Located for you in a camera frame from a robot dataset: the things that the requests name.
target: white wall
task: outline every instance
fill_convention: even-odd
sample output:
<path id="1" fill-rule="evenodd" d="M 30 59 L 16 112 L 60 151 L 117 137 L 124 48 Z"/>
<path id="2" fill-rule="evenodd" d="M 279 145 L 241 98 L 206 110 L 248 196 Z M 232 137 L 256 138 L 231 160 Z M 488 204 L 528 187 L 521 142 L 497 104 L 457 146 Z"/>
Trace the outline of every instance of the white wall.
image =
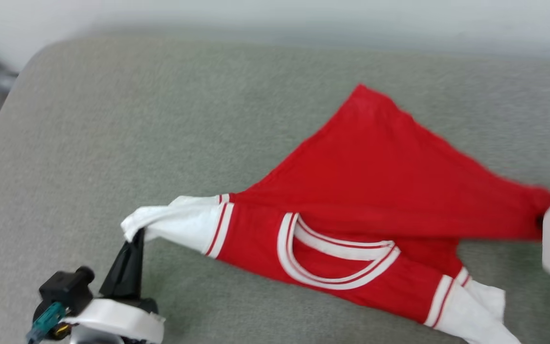
<path id="1" fill-rule="evenodd" d="M 139 29 L 550 56 L 550 0 L 0 0 L 0 61 L 18 71 L 48 43 Z"/>

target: gray textured surface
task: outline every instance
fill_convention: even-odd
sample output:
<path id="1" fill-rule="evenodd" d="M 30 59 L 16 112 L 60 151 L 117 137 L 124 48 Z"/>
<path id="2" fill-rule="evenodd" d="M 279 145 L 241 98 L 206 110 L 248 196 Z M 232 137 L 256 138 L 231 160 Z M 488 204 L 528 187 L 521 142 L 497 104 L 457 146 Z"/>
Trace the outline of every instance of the gray textured surface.
<path id="1" fill-rule="evenodd" d="M 38 54 L 0 113 L 0 344 L 20 343 L 55 270 L 98 287 L 136 207 L 239 191 L 323 124 L 356 83 L 508 177 L 550 187 L 550 62 L 89 39 Z M 508 291 L 506 323 L 550 343 L 550 277 L 530 244 L 465 243 Z M 146 295 L 166 343 L 460 343 L 402 318 L 151 242 Z"/>

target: white stripe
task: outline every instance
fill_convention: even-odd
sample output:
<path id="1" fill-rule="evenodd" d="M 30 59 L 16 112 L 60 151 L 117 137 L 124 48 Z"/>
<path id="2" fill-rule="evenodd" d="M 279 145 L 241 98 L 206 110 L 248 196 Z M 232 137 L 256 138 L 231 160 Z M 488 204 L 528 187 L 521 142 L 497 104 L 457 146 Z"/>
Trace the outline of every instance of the white stripe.
<path id="1" fill-rule="evenodd" d="M 355 242 L 355 241 L 347 241 L 347 240 L 340 240 L 340 239 L 334 239 L 331 237 L 327 237 L 326 235 L 317 233 L 316 231 L 312 230 L 307 224 L 303 221 L 301 217 L 298 218 L 298 221 L 307 232 L 311 233 L 315 237 L 319 237 L 323 240 L 328 240 L 330 242 L 334 242 L 336 244 L 342 244 L 342 245 L 349 245 L 349 246 L 360 246 L 360 247 L 366 247 L 366 246 L 379 246 L 379 245 L 389 245 L 393 244 L 393 241 L 378 241 L 378 242 Z"/>
<path id="2" fill-rule="evenodd" d="M 214 238 L 216 242 L 213 244 L 209 257 L 217 258 L 218 254 L 220 254 L 220 250 L 222 250 L 224 240 L 226 239 L 226 233 L 229 231 L 229 225 L 231 224 L 231 215 L 233 214 L 234 206 L 233 203 L 228 203 L 225 207 L 222 223 L 220 224 L 220 231 L 218 231 L 218 236 Z"/>
<path id="3" fill-rule="evenodd" d="M 361 272 L 358 272 L 357 274 L 354 274 L 352 276 L 344 277 L 342 279 L 324 279 L 321 277 L 317 277 L 310 274 L 307 270 L 302 268 L 299 265 L 299 263 L 296 261 L 296 259 L 294 259 L 294 256 L 292 255 L 293 235 L 288 236 L 288 228 L 290 228 L 290 222 L 292 222 L 293 224 L 292 229 L 295 228 L 294 225 L 296 224 L 296 221 L 297 221 L 297 214 L 288 213 L 284 216 L 284 219 L 279 228 L 279 234 L 277 236 L 277 256 L 279 257 L 279 261 L 282 264 L 284 271 L 288 273 L 288 275 L 293 279 L 301 283 L 304 283 L 306 285 L 312 285 L 314 287 L 330 289 L 330 290 L 349 290 L 349 289 L 358 288 L 358 287 L 361 287 L 362 285 L 369 283 L 370 281 L 375 279 L 377 276 L 382 274 L 385 270 L 387 270 L 390 267 L 390 265 L 400 255 L 400 250 L 397 247 L 395 247 L 393 251 L 391 251 L 391 254 L 380 264 L 379 264 L 379 261 L 377 260 L 373 262 L 369 267 L 366 267 Z M 294 259 L 294 261 L 291 261 L 288 258 L 288 253 L 290 253 L 290 257 Z M 371 270 L 371 272 L 369 272 L 368 274 L 366 274 L 361 278 L 350 281 L 348 283 L 333 284 L 333 282 L 337 282 L 337 281 L 352 280 L 357 276 L 364 274 L 368 270 Z"/>
<path id="4" fill-rule="evenodd" d="M 380 244 L 384 245 L 384 247 L 380 248 L 340 246 L 310 235 L 305 228 L 299 226 L 298 224 L 295 226 L 294 237 L 296 237 L 300 242 L 303 242 L 303 244 L 329 256 L 351 260 L 369 261 L 382 259 L 393 247 L 393 241 L 380 242 Z"/>
<path id="5" fill-rule="evenodd" d="M 465 282 L 467 277 L 468 277 L 468 270 L 462 267 L 462 270 L 460 270 L 460 273 L 458 274 L 458 277 L 455 278 L 455 281 L 462 284 Z"/>
<path id="6" fill-rule="evenodd" d="M 446 275 L 443 275 L 438 287 L 436 287 L 436 292 L 432 298 L 432 305 L 430 306 L 430 311 L 428 312 L 428 318 L 423 323 L 426 326 L 433 327 L 438 319 L 438 313 L 441 311 L 443 302 L 445 301 L 445 296 L 447 295 L 447 290 L 449 285 L 451 285 L 452 278 Z"/>

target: red fabric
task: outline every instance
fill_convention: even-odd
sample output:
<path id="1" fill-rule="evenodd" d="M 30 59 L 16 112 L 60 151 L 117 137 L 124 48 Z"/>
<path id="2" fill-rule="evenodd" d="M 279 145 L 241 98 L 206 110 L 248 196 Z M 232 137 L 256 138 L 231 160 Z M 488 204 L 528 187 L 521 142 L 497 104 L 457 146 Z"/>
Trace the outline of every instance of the red fabric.
<path id="1" fill-rule="evenodd" d="M 537 240 L 550 192 L 498 177 L 360 85 L 330 121 L 231 202 L 300 213 L 345 240 L 395 240 L 455 277 L 458 240 Z"/>
<path id="2" fill-rule="evenodd" d="M 231 223 L 217 259 L 263 277 L 326 292 L 419 323 L 426 321 L 443 278 L 441 272 L 400 255 L 382 274 L 357 288 L 332 290 L 302 283 L 284 271 L 277 251 L 284 215 L 283 211 L 272 207 L 234 204 Z M 297 240 L 293 255 L 312 274 L 330 279 L 351 276 L 368 264 L 326 255 Z M 444 299 L 434 307 L 438 310 L 443 304 Z"/>

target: teal connector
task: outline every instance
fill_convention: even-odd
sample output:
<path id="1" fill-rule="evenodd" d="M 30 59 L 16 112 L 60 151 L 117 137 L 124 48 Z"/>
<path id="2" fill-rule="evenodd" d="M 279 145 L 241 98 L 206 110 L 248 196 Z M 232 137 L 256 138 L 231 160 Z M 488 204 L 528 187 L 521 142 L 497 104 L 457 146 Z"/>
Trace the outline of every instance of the teal connector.
<path id="1" fill-rule="evenodd" d="M 50 305 L 50 307 L 33 322 L 31 331 L 29 331 L 25 337 L 28 344 L 39 344 L 44 340 L 48 331 L 52 330 L 64 316 L 65 307 L 63 307 L 62 303 L 55 302 Z"/>

